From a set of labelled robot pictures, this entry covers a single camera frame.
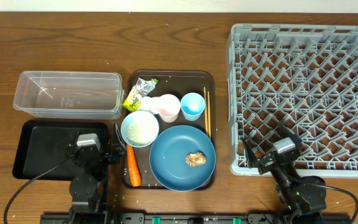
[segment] tray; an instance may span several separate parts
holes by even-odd
[[[155,89],[150,92],[148,96],[161,96],[164,94],[173,94],[180,100],[185,94],[195,92],[200,95],[204,95],[204,87],[206,91],[209,91],[211,97],[211,140],[214,144],[216,137],[215,127],[215,87],[213,77],[206,72],[193,72],[193,71],[152,71],[141,70],[133,73],[128,80],[128,91],[136,84],[138,78],[150,80],[151,78],[158,79],[158,83]],[[125,116],[129,114],[129,111],[124,112]],[[204,114],[200,116],[196,121],[187,121],[180,112],[177,120],[173,123],[163,122],[158,115],[156,115],[158,123],[160,125],[160,133],[172,126],[176,125],[189,125],[198,128],[205,132],[205,117]],[[122,163],[121,169],[121,181],[122,183],[131,189],[167,189],[161,185],[154,177],[149,164],[150,146],[143,148],[135,148],[135,156],[137,165],[139,167],[140,175],[142,176],[142,184],[139,187],[134,188],[131,185],[129,174],[126,172],[127,160]],[[197,190],[205,190],[213,185],[215,180],[215,171],[207,183]]]
[[[101,147],[108,147],[109,131],[103,123],[37,121],[24,123],[12,174],[17,179],[32,179],[65,158],[65,149],[73,142],[77,130],[96,133]],[[42,180],[73,180],[84,170],[71,160],[45,174]]]
[[[358,26],[236,24],[226,50],[233,174],[259,175],[241,141],[261,158],[282,123],[300,175],[358,178]]]

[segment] chopsticks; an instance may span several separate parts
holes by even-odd
[[[209,139],[211,139],[211,107],[210,107],[211,100],[209,99],[209,91],[206,92],[205,87],[204,87],[204,100],[205,100],[205,110],[204,110],[205,134],[209,137]]]

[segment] dish rack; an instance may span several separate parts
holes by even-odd
[[[242,140],[261,158],[281,123],[300,175],[358,178],[358,26],[236,24],[226,50],[233,174],[259,175]]]

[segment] lattice crate bottom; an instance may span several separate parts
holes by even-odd
[[[239,167],[242,139],[261,158],[283,123],[303,141],[297,169],[358,170],[358,42],[247,39],[234,42],[234,68]]]

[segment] green tape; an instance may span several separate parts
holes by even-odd
[[[241,218],[233,218],[233,224],[241,224]]]
[[[161,218],[160,217],[153,217],[152,224],[161,224]]]

